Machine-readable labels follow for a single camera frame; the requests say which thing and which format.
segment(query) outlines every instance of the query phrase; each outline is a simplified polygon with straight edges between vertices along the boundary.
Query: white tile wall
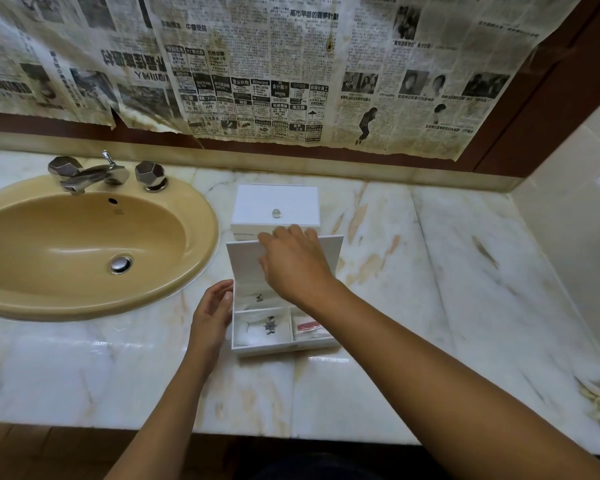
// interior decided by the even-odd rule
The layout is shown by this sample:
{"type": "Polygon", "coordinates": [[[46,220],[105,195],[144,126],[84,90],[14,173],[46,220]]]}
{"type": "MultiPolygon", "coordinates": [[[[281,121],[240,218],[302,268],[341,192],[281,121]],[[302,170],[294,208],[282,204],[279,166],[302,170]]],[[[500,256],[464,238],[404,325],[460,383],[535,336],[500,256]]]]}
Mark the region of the white tile wall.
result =
{"type": "Polygon", "coordinates": [[[600,107],[512,197],[600,343],[600,107]]]}

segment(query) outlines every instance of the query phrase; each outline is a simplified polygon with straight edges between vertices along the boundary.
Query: dark floor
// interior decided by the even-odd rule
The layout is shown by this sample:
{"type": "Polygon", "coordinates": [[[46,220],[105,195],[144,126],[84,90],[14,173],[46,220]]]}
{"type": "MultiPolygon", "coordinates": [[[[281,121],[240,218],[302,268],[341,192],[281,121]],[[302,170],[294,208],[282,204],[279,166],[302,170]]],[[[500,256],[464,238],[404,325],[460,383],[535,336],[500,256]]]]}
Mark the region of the dark floor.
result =
{"type": "MultiPolygon", "coordinates": [[[[135,431],[0,423],[0,480],[99,480],[127,447],[135,431]]],[[[387,480],[405,469],[446,479],[421,447],[256,438],[191,436],[183,480],[246,480],[276,460],[300,453],[331,453],[387,480]]]]}

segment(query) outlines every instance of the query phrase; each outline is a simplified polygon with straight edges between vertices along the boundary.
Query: sink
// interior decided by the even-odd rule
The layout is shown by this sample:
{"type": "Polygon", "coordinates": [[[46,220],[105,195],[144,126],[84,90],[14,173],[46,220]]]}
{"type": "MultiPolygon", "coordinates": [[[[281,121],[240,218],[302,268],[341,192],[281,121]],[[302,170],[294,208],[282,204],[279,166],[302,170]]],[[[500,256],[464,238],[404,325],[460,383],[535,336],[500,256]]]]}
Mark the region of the sink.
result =
{"type": "Polygon", "coordinates": [[[72,196],[49,175],[0,190],[0,315],[66,321],[117,314],[197,275],[218,240],[216,214],[169,178],[149,193],[128,182],[72,196]]]}

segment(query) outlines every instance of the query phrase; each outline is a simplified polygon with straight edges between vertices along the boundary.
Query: newspaper page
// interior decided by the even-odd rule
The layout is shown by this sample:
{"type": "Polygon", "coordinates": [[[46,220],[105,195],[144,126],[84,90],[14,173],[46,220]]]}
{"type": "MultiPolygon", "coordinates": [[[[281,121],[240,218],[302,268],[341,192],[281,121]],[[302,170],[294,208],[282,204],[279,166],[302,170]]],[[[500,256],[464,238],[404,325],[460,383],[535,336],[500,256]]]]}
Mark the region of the newspaper page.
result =
{"type": "Polygon", "coordinates": [[[456,160],[580,0],[0,0],[0,112],[456,160]]]}

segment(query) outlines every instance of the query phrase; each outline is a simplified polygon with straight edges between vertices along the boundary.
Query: drain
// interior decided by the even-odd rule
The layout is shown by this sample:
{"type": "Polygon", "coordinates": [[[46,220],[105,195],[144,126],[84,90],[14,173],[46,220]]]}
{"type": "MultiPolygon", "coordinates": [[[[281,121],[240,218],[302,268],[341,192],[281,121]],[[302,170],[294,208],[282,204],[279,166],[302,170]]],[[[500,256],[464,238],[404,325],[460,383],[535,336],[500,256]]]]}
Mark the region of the drain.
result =
{"type": "Polygon", "coordinates": [[[113,274],[123,274],[131,269],[133,263],[131,256],[119,256],[111,261],[109,268],[113,274]]]}

